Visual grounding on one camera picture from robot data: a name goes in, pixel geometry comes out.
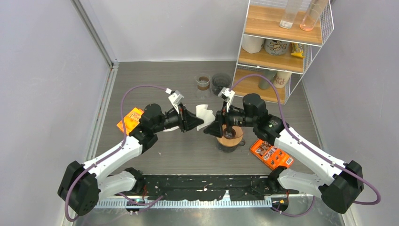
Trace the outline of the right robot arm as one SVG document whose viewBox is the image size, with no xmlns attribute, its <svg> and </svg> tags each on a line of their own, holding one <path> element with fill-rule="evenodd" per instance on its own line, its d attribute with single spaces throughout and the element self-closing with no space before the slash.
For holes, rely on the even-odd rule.
<svg viewBox="0 0 399 226">
<path fill-rule="evenodd" d="M 313 175 L 300 173 L 288 167 L 278 166 L 269 175 L 269 188 L 274 193 L 285 189 L 312 194 L 337 213 L 344 214 L 364 189 L 362 166 L 352 160 L 349 163 L 328 155 L 313 144 L 306 144 L 292 127 L 284 125 L 281 118 L 268 113 L 266 103 L 258 94 L 243 97 L 243 108 L 231 105 L 233 95 L 223 92 L 222 109 L 204 133 L 222 138 L 232 127 L 252 127 L 254 134 L 273 147 L 282 149 L 305 164 Z"/>
</svg>

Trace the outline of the pink transparent plastic dripper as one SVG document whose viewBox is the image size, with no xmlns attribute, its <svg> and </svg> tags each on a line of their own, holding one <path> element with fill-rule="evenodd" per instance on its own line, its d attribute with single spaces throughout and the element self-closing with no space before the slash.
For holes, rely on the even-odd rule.
<svg viewBox="0 0 399 226">
<path fill-rule="evenodd" d="M 244 132 L 241 127 L 232 126 L 231 128 L 227 128 L 226 125 L 222 126 L 223 133 L 222 138 L 226 139 L 237 139 L 243 136 Z"/>
</svg>

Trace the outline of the white paper coffee filter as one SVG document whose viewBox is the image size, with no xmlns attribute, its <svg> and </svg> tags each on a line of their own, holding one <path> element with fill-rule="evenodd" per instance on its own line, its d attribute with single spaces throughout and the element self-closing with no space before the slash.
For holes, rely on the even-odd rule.
<svg viewBox="0 0 399 226">
<path fill-rule="evenodd" d="M 213 114 L 212 110 L 208 109 L 207 104 L 197 105 L 195 109 L 195 115 L 203 120 L 203 123 L 196 127 L 197 131 L 210 125 L 215 120 L 215 115 Z"/>
</svg>

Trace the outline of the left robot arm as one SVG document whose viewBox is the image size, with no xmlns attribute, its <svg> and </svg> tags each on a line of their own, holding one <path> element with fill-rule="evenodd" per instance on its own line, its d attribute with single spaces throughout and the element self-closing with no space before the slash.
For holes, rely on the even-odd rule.
<svg viewBox="0 0 399 226">
<path fill-rule="evenodd" d="M 65 202 L 66 218 L 74 221 L 69 215 L 69 209 L 77 216 L 84 216 L 100 199 L 119 192 L 140 194 L 144 190 L 144 182 L 136 173 L 124 171 L 114 176 L 110 174 L 128 160 L 149 150 L 158 141 L 158 132 L 175 127 L 182 132 L 200 129 L 213 119 L 210 111 L 201 109 L 192 113 L 183 104 L 177 104 L 165 113 L 158 104 L 147 105 L 139 124 L 119 144 L 90 161 L 73 161 L 66 167 L 57 191 Z"/>
</svg>

